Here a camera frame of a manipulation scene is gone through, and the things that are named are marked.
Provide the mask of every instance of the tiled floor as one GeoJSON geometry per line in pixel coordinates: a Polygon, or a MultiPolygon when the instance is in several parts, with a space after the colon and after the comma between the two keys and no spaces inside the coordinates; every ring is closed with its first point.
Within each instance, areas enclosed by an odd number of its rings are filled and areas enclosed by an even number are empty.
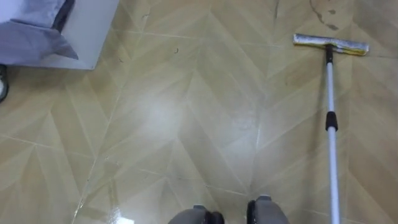
{"type": "Polygon", "coordinates": [[[95,71],[13,68],[0,223],[163,224],[193,204],[245,223],[271,194],[329,223],[323,52],[335,55],[344,224],[398,223],[398,1],[121,0],[95,71]]]}

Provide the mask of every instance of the mop head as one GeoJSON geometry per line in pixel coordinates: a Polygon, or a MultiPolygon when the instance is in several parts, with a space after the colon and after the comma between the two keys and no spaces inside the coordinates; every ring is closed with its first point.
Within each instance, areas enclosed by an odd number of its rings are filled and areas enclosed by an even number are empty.
{"type": "Polygon", "coordinates": [[[362,42],[354,42],[349,40],[340,40],[329,37],[317,37],[312,35],[294,34],[293,44],[295,45],[307,45],[314,47],[325,48],[326,45],[333,45],[333,50],[339,53],[345,53],[350,55],[366,55],[369,51],[369,45],[362,42]]]}

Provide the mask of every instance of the black wheel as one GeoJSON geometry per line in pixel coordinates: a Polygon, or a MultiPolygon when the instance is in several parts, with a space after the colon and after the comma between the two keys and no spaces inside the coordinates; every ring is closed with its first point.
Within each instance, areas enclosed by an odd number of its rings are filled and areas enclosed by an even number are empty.
{"type": "Polygon", "coordinates": [[[253,224],[256,223],[255,217],[254,217],[254,209],[256,207],[256,201],[252,200],[248,203],[248,209],[246,211],[246,220],[247,224],[253,224]]]}
{"type": "Polygon", "coordinates": [[[0,103],[6,99],[8,89],[7,67],[5,65],[0,65],[0,103]]]}
{"type": "Polygon", "coordinates": [[[194,205],[193,209],[204,210],[206,224],[224,224],[224,216],[220,212],[209,212],[203,205],[194,205]]]}

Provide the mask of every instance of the black pole clamp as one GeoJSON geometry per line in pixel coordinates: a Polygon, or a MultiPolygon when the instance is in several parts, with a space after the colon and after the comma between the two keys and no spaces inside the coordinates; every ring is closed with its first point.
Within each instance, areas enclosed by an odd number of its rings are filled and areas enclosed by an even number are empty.
{"type": "Polygon", "coordinates": [[[332,44],[326,44],[326,64],[333,63],[333,48],[332,44]]]}
{"type": "Polygon", "coordinates": [[[326,130],[330,127],[334,127],[336,131],[338,130],[337,116],[334,111],[329,111],[326,115],[326,130]]]}

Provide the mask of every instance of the flat mop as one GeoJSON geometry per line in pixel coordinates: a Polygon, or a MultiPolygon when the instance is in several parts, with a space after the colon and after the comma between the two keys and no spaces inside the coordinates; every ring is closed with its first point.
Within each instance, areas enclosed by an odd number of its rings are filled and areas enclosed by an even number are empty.
{"type": "Polygon", "coordinates": [[[326,72],[328,75],[328,113],[326,115],[326,130],[329,135],[330,214],[331,224],[340,224],[336,155],[336,132],[338,130],[338,125],[333,101],[333,51],[350,55],[365,55],[369,51],[369,45],[362,42],[302,34],[294,34],[293,43],[295,45],[321,47],[324,48],[326,52],[326,72]]]}

